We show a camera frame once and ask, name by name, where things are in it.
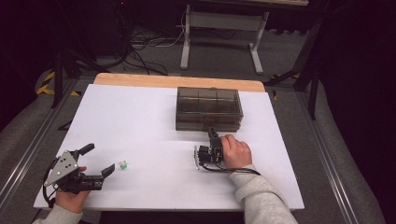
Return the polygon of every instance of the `sleeve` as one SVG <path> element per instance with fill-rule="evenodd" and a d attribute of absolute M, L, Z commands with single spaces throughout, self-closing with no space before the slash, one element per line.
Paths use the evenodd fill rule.
<path fill-rule="evenodd" d="M 255 170 L 254 165 L 244 168 Z M 282 194 L 262 175 L 232 173 L 236 200 L 245 208 L 247 224 L 297 223 Z"/>
<path fill-rule="evenodd" d="M 33 224 L 78 224 L 81 218 L 82 213 L 72 213 L 55 204 L 46 219 L 38 219 Z"/>

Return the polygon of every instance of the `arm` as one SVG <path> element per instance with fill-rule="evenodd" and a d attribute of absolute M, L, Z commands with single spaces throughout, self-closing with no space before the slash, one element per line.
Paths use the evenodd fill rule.
<path fill-rule="evenodd" d="M 248 144 L 230 134 L 221 137 L 221 143 L 226 167 L 255 170 Z M 247 224 L 297 223 L 282 194 L 262 175 L 233 173 L 230 178 L 237 187 L 236 200 L 245 208 Z"/>
<path fill-rule="evenodd" d="M 55 205 L 46 219 L 38 219 L 33 224 L 78 224 L 82 218 L 82 207 L 90 191 L 78 194 L 70 192 L 56 192 Z"/>

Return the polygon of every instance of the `hand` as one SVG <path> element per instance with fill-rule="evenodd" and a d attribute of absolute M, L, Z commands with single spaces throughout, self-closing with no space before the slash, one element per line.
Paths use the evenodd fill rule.
<path fill-rule="evenodd" d="M 239 142 L 231 134 L 221 137 L 223 145 L 224 164 L 227 168 L 242 168 L 252 164 L 248 144 Z"/>
<path fill-rule="evenodd" d="M 85 166 L 79 167 L 81 172 L 85 171 L 86 169 L 87 167 Z M 55 203 L 72 213 L 79 214 L 82 212 L 83 204 L 90 193 L 90 191 L 81 191 L 78 194 L 56 191 Z"/>

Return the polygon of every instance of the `white table leg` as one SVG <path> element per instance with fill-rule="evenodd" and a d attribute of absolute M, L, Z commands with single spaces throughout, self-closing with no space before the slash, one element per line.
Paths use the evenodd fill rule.
<path fill-rule="evenodd" d="M 189 55 L 190 55 L 190 16 L 191 16 L 191 6 L 187 5 L 186 8 L 186 30 L 184 31 L 184 46 L 183 52 L 181 54 L 180 68 L 185 70 L 189 65 Z"/>
<path fill-rule="evenodd" d="M 256 68 L 256 73 L 259 75 L 263 74 L 263 71 L 257 48 L 259 47 L 260 41 L 262 40 L 262 33 L 264 32 L 265 24 L 268 21 L 268 15 L 268 12 L 264 12 L 264 14 L 262 15 L 262 21 L 260 22 L 259 30 L 257 31 L 256 35 L 256 42 L 254 44 L 249 44 L 251 58 L 253 60 L 254 67 Z"/>

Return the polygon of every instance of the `plastic storage box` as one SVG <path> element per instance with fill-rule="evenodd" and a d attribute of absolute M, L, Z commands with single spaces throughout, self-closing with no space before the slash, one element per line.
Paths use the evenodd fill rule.
<path fill-rule="evenodd" d="M 177 88 L 176 130 L 236 132 L 244 114 L 237 90 Z"/>

